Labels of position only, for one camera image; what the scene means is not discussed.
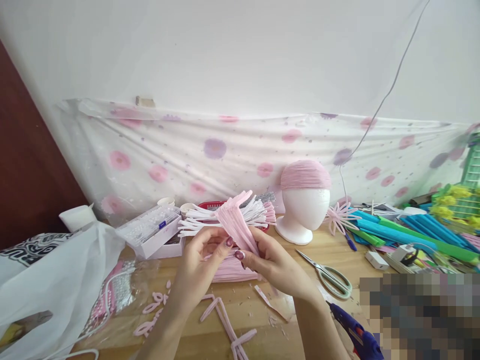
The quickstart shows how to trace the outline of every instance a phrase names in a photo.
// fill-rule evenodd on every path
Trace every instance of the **scissor handle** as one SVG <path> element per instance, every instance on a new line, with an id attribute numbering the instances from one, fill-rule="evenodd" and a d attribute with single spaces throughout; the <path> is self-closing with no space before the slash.
<path id="1" fill-rule="evenodd" d="M 348 299 L 352 294 L 352 284 L 350 281 L 338 270 L 330 266 L 323 266 L 323 270 L 317 268 L 318 276 L 322 284 L 336 297 L 340 299 Z"/>

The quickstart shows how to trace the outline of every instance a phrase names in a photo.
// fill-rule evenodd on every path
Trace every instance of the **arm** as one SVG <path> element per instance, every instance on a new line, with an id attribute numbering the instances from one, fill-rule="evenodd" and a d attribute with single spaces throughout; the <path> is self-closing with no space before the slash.
<path id="1" fill-rule="evenodd" d="M 312 302 L 294 297 L 293 303 L 305 359 L 350 360 L 320 291 Z"/>
<path id="2" fill-rule="evenodd" d="M 245 250 L 236 251 L 235 257 L 293 297 L 306 360 L 350 360 L 330 308 L 307 273 L 273 237 L 255 227 L 250 231 L 258 242 L 260 257 Z"/>
<path id="3" fill-rule="evenodd" d="M 233 244 L 223 228 L 204 227 L 185 246 L 168 301 L 137 360 L 173 360 L 190 313 L 208 291 Z"/>

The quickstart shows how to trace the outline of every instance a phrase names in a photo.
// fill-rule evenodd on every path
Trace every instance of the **painted fingernail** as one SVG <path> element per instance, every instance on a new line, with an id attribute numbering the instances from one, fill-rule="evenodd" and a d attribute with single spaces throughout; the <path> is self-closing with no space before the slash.
<path id="1" fill-rule="evenodd" d="M 227 247 L 232 247 L 232 245 L 234 244 L 234 240 L 232 239 L 232 237 L 230 236 L 226 241 L 225 241 L 225 245 Z"/>
<path id="2" fill-rule="evenodd" d="M 243 260 L 245 258 L 245 253 L 241 250 L 237 250 L 233 256 L 235 256 L 238 260 Z"/>

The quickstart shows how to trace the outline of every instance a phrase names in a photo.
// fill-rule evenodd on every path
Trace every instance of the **yellow paper flower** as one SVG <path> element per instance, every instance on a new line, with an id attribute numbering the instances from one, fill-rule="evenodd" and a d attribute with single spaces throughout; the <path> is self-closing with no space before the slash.
<path id="1" fill-rule="evenodd" d="M 472 193 L 464 186 L 454 185 L 448 190 L 448 195 L 453 196 L 456 199 L 459 198 L 469 198 L 472 196 Z"/>
<path id="2" fill-rule="evenodd" d="M 439 205 L 443 205 L 443 206 L 452 206 L 452 205 L 456 205 L 457 204 L 457 199 L 455 199 L 453 196 L 451 195 L 446 195 L 446 196 L 442 196 L 442 197 L 439 197 L 436 199 L 436 202 L 439 204 Z"/>
<path id="3" fill-rule="evenodd" d="M 468 220 L 468 225 L 474 227 L 475 229 L 480 228 L 480 217 L 470 216 L 467 220 Z"/>
<path id="4" fill-rule="evenodd" d="M 430 208 L 430 214 L 451 220 L 454 217 L 454 212 L 445 206 L 433 206 Z"/>

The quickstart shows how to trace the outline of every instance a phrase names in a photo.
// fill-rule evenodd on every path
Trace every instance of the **pink flower print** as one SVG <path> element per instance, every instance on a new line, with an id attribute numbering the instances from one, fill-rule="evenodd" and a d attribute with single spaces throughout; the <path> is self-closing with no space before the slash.
<path id="1" fill-rule="evenodd" d="M 394 180 L 395 180 L 395 176 L 389 175 L 381 181 L 380 185 L 383 186 L 383 187 L 387 187 L 388 185 L 393 183 Z"/>
<path id="2" fill-rule="evenodd" d="M 154 165 L 148 170 L 148 175 L 157 183 L 163 183 L 167 180 L 169 171 L 161 165 Z"/>
<path id="3" fill-rule="evenodd" d="M 175 115 L 170 115 L 170 114 L 165 115 L 164 117 L 162 117 L 162 119 L 165 120 L 165 121 L 170 121 L 170 122 L 182 121 L 181 117 L 175 116 Z"/>
<path id="4" fill-rule="evenodd" d="M 400 139 L 400 144 L 398 148 L 400 150 L 406 149 L 409 146 L 412 146 L 415 143 L 415 135 L 407 135 Z"/>
<path id="5" fill-rule="evenodd" d="M 291 144 L 301 136 L 302 136 L 302 132 L 300 130 L 291 129 L 291 130 L 288 130 L 288 132 L 281 137 L 281 140 L 284 143 Z"/>
<path id="6" fill-rule="evenodd" d="M 398 190 L 395 194 L 397 198 L 403 197 L 406 193 L 409 192 L 409 188 L 407 186 L 402 187 L 400 190 Z"/>
<path id="7" fill-rule="evenodd" d="M 116 170 L 128 170 L 130 169 L 130 158 L 127 154 L 121 151 L 115 150 L 110 153 L 111 167 Z"/>
<path id="8" fill-rule="evenodd" d="M 470 134 L 474 130 L 476 130 L 478 127 L 480 127 L 480 122 L 477 122 L 475 124 L 470 125 L 470 127 L 465 131 L 465 134 Z"/>
<path id="9" fill-rule="evenodd" d="M 199 182 L 192 182 L 190 185 L 190 192 L 194 195 L 203 195 L 207 189 L 205 186 Z"/>
<path id="10" fill-rule="evenodd" d="M 268 178 L 274 171 L 274 165 L 270 162 L 262 162 L 256 168 L 256 174 L 261 178 Z"/>
<path id="11" fill-rule="evenodd" d="M 210 138 L 205 141 L 203 152 L 209 159 L 221 159 L 227 152 L 227 145 L 220 139 Z"/>
<path id="12" fill-rule="evenodd" d="M 372 168 L 366 173 L 365 178 L 366 178 L 367 180 L 375 180 L 376 178 L 379 177 L 381 171 L 382 171 L 382 170 L 381 170 L 379 167 L 376 167 L 376 166 L 375 166 L 375 167 L 372 167 Z"/>
<path id="13" fill-rule="evenodd" d="M 372 120 L 371 117 L 366 117 L 361 121 L 360 128 L 362 130 L 367 131 L 367 129 L 370 126 L 370 130 L 373 130 L 376 124 L 377 124 L 377 119 L 376 118 Z"/>
<path id="14" fill-rule="evenodd" d="M 110 215 L 121 214 L 124 211 L 122 201 L 113 195 L 105 196 L 100 202 L 100 207 L 104 213 Z"/>
<path id="15" fill-rule="evenodd" d="M 436 193 L 440 188 L 442 187 L 442 183 L 439 182 L 438 184 L 433 185 L 430 190 L 428 190 L 428 193 Z"/>
<path id="16" fill-rule="evenodd" d="M 352 197 L 351 197 L 351 196 L 347 196 L 347 197 L 346 197 L 346 201 L 345 201 L 345 196 L 344 196 L 344 197 L 342 197 L 342 198 L 339 198 L 339 199 L 337 200 L 337 203 L 338 203 L 338 205 L 340 205 L 340 206 L 343 206 L 343 205 L 345 205 L 346 203 L 350 203 L 350 204 L 351 204 L 351 203 L 352 203 Z"/>
<path id="17" fill-rule="evenodd" d="M 342 149 L 339 152 L 335 154 L 335 157 L 333 158 L 333 164 L 340 166 L 345 164 L 346 162 L 349 162 L 352 157 L 350 156 L 352 154 L 352 150 L 350 149 Z"/>
<path id="18" fill-rule="evenodd" d="M 220 115 L 219 118 L 222 123 L 231 123 L 231 124 L 236 123 L 237 121 L 240 120 L 238 116 Z"/>
<path id="19" fill-rule="evenodd" d="M 142 125 L 142 120 L 135 119 L 138 113 L 134 109 L 118 108 L 110 111 L 110 114 L 115 115 L 115 119 L 128 128 L 136 129 Z"/>
<path id="20" fill-rule="evenodd" d="M 452 161 L 457 161 L 462 157 L 464 154 L 465 148 L 464 147 L 456 147 L 448 154 L 448 158 Z"/>

